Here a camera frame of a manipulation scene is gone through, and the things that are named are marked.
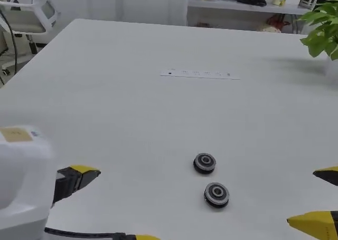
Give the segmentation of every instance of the shelf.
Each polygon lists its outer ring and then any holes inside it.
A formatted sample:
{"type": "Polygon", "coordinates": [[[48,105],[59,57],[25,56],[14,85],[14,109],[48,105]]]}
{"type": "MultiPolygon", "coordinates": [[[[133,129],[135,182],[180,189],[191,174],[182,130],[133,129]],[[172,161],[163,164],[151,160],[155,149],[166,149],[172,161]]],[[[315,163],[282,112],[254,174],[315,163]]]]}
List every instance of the shelf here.
{"type": "Polygon", "coordinates": [[[249,4],[238,3],[236,0],[189,0],[189,7],[215,8],[215,9],[233,9],[236,11],[283,13],[303,15],[310,10],[298,5],[277,6],[267,4],[264,7],[249,4]]]}

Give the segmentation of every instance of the white chair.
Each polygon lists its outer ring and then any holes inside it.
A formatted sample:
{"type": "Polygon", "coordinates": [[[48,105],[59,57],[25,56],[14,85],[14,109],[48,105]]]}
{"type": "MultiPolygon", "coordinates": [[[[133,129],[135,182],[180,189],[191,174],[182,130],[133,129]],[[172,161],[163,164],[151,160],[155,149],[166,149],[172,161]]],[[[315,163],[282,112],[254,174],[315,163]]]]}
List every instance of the white chair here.
{"type": "Polygon", "coordinates": [[[116,20],[186,26],[188,0],[116,0],[116,20]]]}
{"type": "MultiPolygon", "coordinates": [[[[56,12],[51,0],[31,0],[30,3],[28,2],[30,2],[30,0],[11,0],[11,2],[0,2],[0,7],[9,22],[13,33],[16,35],[26,35],[29,41],[31,54],[19,56],[17,59],[18,64],[28,62],[35,54],[37,54],[36,45],[33,42],[32,35],[43,35],[49,33],[58,17],[58,13],[56,12]]],[[[10,32],[9,27],[1,16],[0,25],[4,30],[10,32]]],[[[8,75],[8,68],[14,65],[14,61],[3,64],[3,73],[8,75]]]]}

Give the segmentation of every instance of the power strip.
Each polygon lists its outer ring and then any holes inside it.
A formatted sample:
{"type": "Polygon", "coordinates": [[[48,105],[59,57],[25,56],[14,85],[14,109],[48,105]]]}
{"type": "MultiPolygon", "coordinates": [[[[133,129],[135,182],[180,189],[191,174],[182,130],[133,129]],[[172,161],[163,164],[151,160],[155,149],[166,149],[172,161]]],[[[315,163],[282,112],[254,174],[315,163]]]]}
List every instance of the power strip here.
{"type": "Polygon", "coordinates": [[[197,71],[197,70],[177,70],[168,69],[161,72],[161,76],[176,76],[183,78],[211,78],[211,79],[231,79],[237,80],[239,78],[232,76],[229,72],[220,71],[197,71]]]}

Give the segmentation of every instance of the sticker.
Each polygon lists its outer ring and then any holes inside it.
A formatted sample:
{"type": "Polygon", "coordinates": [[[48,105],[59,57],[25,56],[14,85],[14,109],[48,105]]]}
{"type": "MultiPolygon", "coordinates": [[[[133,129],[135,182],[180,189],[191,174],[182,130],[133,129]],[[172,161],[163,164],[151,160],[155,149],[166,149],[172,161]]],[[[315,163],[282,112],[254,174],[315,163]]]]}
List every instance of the sticker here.
{"type": "Polygon", "coordinates": [[[29,133],[22,128],[0,128],[7,142],[33,141],[29,133]]]}
{"type": "Polygon", "coordinates": [[[177,70],[168,69],[161,72],[161,76],[175,76],[183,78],[210,78],[210,79],[230,79],[237,80],[237,76],[233,76],[229,72],[221,71],[199,71],[199,70],[177,70]]]}

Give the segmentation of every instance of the ball bearing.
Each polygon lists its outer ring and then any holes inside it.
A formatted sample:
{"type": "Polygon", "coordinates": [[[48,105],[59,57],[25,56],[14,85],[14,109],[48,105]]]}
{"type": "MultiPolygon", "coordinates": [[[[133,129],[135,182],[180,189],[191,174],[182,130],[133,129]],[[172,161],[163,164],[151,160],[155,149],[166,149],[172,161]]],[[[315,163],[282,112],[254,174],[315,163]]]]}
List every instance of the ball bearing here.
{"type": "Polygon", "coordinates": [[[210,174],[215,170],[216,160],[207,153],[198,154],[194,160],[194,168],[202,174],[210,174]]]}
{"type": "Polygon", "coordinates": [[[229,202],[229,191],[220,183],[210,183],[205,188],[204,198],[209,205],[222,208],[229,202]]]}

